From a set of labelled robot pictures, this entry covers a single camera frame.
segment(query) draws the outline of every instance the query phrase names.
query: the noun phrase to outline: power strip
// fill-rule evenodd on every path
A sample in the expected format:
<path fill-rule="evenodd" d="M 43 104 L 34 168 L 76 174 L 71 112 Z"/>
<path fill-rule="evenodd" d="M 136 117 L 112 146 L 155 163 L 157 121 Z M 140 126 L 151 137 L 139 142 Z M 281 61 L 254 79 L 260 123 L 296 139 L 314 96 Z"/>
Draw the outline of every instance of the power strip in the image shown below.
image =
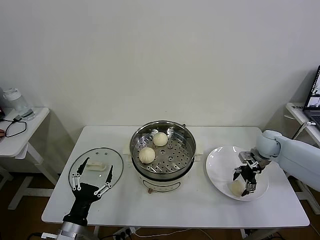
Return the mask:
<path fill-rule="evenodd" d="M 138 231 L 140 227 L 134 227 L 134 226 L 125 226 L 121 228 L 120 230 L 116 231 L 114 235 L 120 235 L 120 233 L 124 232 L 125 233 L 125 238 L 128 238 L 128 234 L 126 234 L 126 229 L 130 229 L 131 235 L 134 234 L 136 231 Z"/>

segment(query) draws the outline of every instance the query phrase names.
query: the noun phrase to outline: laptop screen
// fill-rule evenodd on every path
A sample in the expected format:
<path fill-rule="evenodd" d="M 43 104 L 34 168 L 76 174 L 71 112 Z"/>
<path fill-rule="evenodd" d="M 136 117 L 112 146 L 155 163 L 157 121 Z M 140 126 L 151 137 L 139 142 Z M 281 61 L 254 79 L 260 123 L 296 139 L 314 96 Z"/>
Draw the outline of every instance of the laptop screen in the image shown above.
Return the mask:
<path fill-rule="evenodd" d="M 315 109 L 319 108 L 320 110 L 320 66 L 318 67 L 318 70 L 315 75 L 314 82 L 312 84 L 312 88 L 310 90 L 309 96 L 306 100 L 305 109 Z"/>

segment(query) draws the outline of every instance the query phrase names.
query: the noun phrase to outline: white side table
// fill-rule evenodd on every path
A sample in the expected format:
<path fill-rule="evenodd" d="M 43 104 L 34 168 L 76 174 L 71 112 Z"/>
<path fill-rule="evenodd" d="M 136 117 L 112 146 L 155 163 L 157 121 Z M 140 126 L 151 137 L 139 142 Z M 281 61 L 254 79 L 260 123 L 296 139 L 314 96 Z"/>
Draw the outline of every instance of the white side table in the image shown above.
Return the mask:
<path fill-rule="evenodd" d="M 46 118 L 49 113 L 47 107 L 35 107 L 32 108 L 35 113 L 35 118 L 27 122 L 27 130 L 17 136 L 4 137 L 0 141 L 0 157 L 16 157 L 23 159 L 26 156 L 26 152 L 30 153 L 32 159 L 30 160 L 35 167 L 37 167 L 54 185 L 57 184 L 59 179 L 58 174 L 46 163 L 42 156 L 36 151 L 36 149 L 29 143 L 29 139 L 35 133 L 37 128 Z M 4 119 L 12 120 L 18 114 L 12 109 Z M 5 130 L 9 126 L 10 122 L 1 121 L 0 129 Z M 21 124 L 15 123 L 10 127 L 10 132 L 16 133 L 21 131 Z M 0 187 L 3 186 L 6 180 L 12 180 L 12 176 L 3 169 L 0 168 L 0 174 L 4 176 L 3 182 L 0 183 Z M 8 206 L 9 210 L 17 208 L 20 200 L 23 196 L 37 196 L 37 197 L 50 197 L 53 189 L 42 189 L 42 188 L 28 188 L 28 185 L 32 181 L 33 177 L 27 176 L 20 188 L 13 197 L 11 203 Z"/>
<path fill-rule="evenodd" d="M 310 120 L 303 112 L 304 104 L 302 102 L 288 102 L 285 107 L 292 114 L 292 116 L 298 121 L 299 124 L 303 124 L 304 122 Z M 316 142 L 316 144 L 320 146 L 319 129 L 315 126 L 307 126 L 305 128 L 305 131 Z M 318 204 L 317 200 L 311 193 L 308 186 L 303 182 L 301 182 L 300 180 L 297 180 L 296 183 L 301 189 L 301 191 L 295 193 L 299 198 L 299 200 L 307 200 L 313 212 L 316 215 L 320 215 L 320 205 Z"/>

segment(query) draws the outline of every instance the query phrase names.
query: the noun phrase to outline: black cable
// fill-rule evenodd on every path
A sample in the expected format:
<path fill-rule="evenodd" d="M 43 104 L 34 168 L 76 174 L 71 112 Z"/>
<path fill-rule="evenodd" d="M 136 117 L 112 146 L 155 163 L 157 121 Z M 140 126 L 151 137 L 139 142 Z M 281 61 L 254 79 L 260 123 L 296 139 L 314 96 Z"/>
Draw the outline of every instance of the black cable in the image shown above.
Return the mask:
<path fill-rule="evenodd" d="M 113 235 L 103 236 L 102 238 L 100 238 L 100 240 L 106 239 L 106 238 L 111 238 L 111 237 L 116 237 L 116 236 L 119 236 L 119 235 L 113 234 Z"/>
<path fill-rule="evenodd" d="M 33 236 L 41 238 L 42 232 L 33 232 L 26 238 L 26 240 L 30 240 Z"/>
<path fill-rule="evenodd" d="M 298 128 L 298 130 L 295 132 L 295 134 L 292 136 L 291 139 L 294 139 L 294 137 L 295 137 L 296 134 L 300 131 L 300 129 L 303 127 L 304 124 L 305 124 L 305 123 L 303 122 L 303 123 L 300 125 L 300 127 Z"/>
<path fill-rule="evenodd" d="M 279 236 L 280 236 L 281 238 L 284 238 L 284 237 L 280 234 L 280 232 L 277 231 L 276 233 L 279 234 Z"/>
<path fill-rule="evenodd" d="M 130 240 L 132 240 L 130 228 L 127 228 L 125 233 L 129 236 Z"/>
<path fill-rule="evenodd" d="M 273 236 L 269 239 L 282 239 L 282 240 L 286 240 L 285 238 L 281 237 L 281 236 Z"/>
<path fill-rule="evenodd" d="M 16 118 L 14 118 L 13 120 L 6 120 L 6 119 L 1 119 L 0 121 L 6 121 L 6 122 L 11 122 L 10 125 L 6 128 L 6 130 L 4 131 L 4 136 L 6 138 L 11 138 L 11 137 L 14 137 L 14 136 L 17 136 L 19 134 L 22 134 L 24 133 L 26 130 L 27 130 L 27 122 L 25 121 L 20 121 L 20 120 L 16 120 Z M 15 133 L 13 135 L 8 135 L 8 129 L 15 123 L 23 123 L 24 124 L 24 130 L 18 132 L 18 133 Z"/>
<path fill-rule="evenodd" d="M 124 231 L 120 233 L 120 238 L 126 240 L 126 233 Z"/>

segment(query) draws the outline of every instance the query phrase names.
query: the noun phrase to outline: laptop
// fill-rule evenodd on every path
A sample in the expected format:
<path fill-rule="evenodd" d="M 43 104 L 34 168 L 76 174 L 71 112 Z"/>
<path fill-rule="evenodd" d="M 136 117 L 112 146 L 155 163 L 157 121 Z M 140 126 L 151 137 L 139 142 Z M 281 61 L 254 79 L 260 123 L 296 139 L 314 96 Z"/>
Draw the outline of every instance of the laptop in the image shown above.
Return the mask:
<path fill-rule="evenodd" d="M 313 81 L 310 93 L 306 99 L 303 107 L 304 114 L 313 122 L 320 130 L 320 66 L 316 71 L 315 79 Z"/>

